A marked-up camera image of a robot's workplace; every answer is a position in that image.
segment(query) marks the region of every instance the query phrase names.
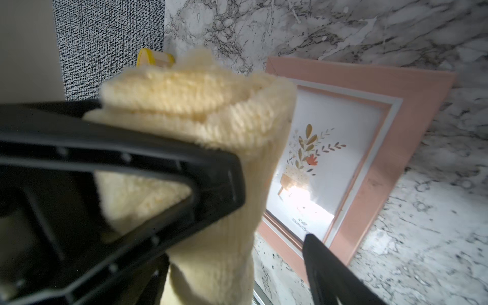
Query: yellow knitted sock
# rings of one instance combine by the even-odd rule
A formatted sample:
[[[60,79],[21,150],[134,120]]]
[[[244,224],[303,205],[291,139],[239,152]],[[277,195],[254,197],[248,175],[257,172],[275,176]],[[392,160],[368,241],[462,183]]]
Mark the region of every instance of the yellow knitted sock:
[[[196,50],[172,68],[137,68],[105,82],[103,109],[84,119],[197,143],[239,156],[242,208],[168,250],[163,305],[249,305],[251,251],[269,184],[283,151],[296,87],[265,73],[242,76]],[[97,172],[107,221],[120,233],[189,196],[181,183]]]

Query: pink picture frame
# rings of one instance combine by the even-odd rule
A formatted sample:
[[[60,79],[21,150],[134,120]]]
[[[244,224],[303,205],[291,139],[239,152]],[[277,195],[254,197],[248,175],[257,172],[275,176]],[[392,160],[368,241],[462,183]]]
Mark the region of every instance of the pink picture frame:
[[[454,74],[412,68],[269,57],[266,72],[299,89],[382,110],[374,139],[340,203],[324,243],[349,264],[454,82]],[[304,280],[302,242],[268,211],[258,232]]]

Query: floral illustration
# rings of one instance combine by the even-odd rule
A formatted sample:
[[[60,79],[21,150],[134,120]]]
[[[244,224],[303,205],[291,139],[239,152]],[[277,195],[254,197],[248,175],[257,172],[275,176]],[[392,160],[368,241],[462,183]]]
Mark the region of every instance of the floral illustration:
[[[281,177],[281,189],[278,195],[281,194],[283,189],[289,190],[292,187],[299,187],[308,189],[308,175],[315,176],[312,173],[314,167],[319,163],[318,157],[323,153],[329,153],[331,151],[338,151],[346,145],[339,142],[332,144],[323,144],[326,137],[330,135],[329,129],[325,132],[321,132],[320,135],[312,133],[313,128],[311,124],[308,124],[305,128],[304,137],[299,135],[299,131],[295,130],[292,135],[292,141],[288,143],[289,155],[286,160],[287,166],[285,172]]]

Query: white marble surface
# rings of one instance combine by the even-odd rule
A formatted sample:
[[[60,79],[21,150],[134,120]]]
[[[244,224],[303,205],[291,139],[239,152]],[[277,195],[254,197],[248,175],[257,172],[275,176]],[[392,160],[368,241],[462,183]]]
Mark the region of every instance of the white marble surface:
[[[205,45],[241,73],[269,55],[455,71],[350,267],[392,305],[488,304],[486,0],[168,0],[164,20],[165,51]],[[274,305],[311,303],[260,238],[254,258]]]

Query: leaf illustration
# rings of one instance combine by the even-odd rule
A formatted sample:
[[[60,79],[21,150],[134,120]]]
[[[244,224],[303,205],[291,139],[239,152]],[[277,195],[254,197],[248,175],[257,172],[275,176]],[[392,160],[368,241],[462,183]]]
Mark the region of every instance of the leaf illustration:
[[[312,125],[308,124],[306,126],[306,130],[305,130],[305,136],[306,138],[308,139],[308,137],[310,137],[310,134],[312,133]]]
[[[307,145],[311,144],[311,143],[314,143],[315,140],[317,139],[317,135],[313,135],[310,140],[308,140],[308,142],[306,143]]]

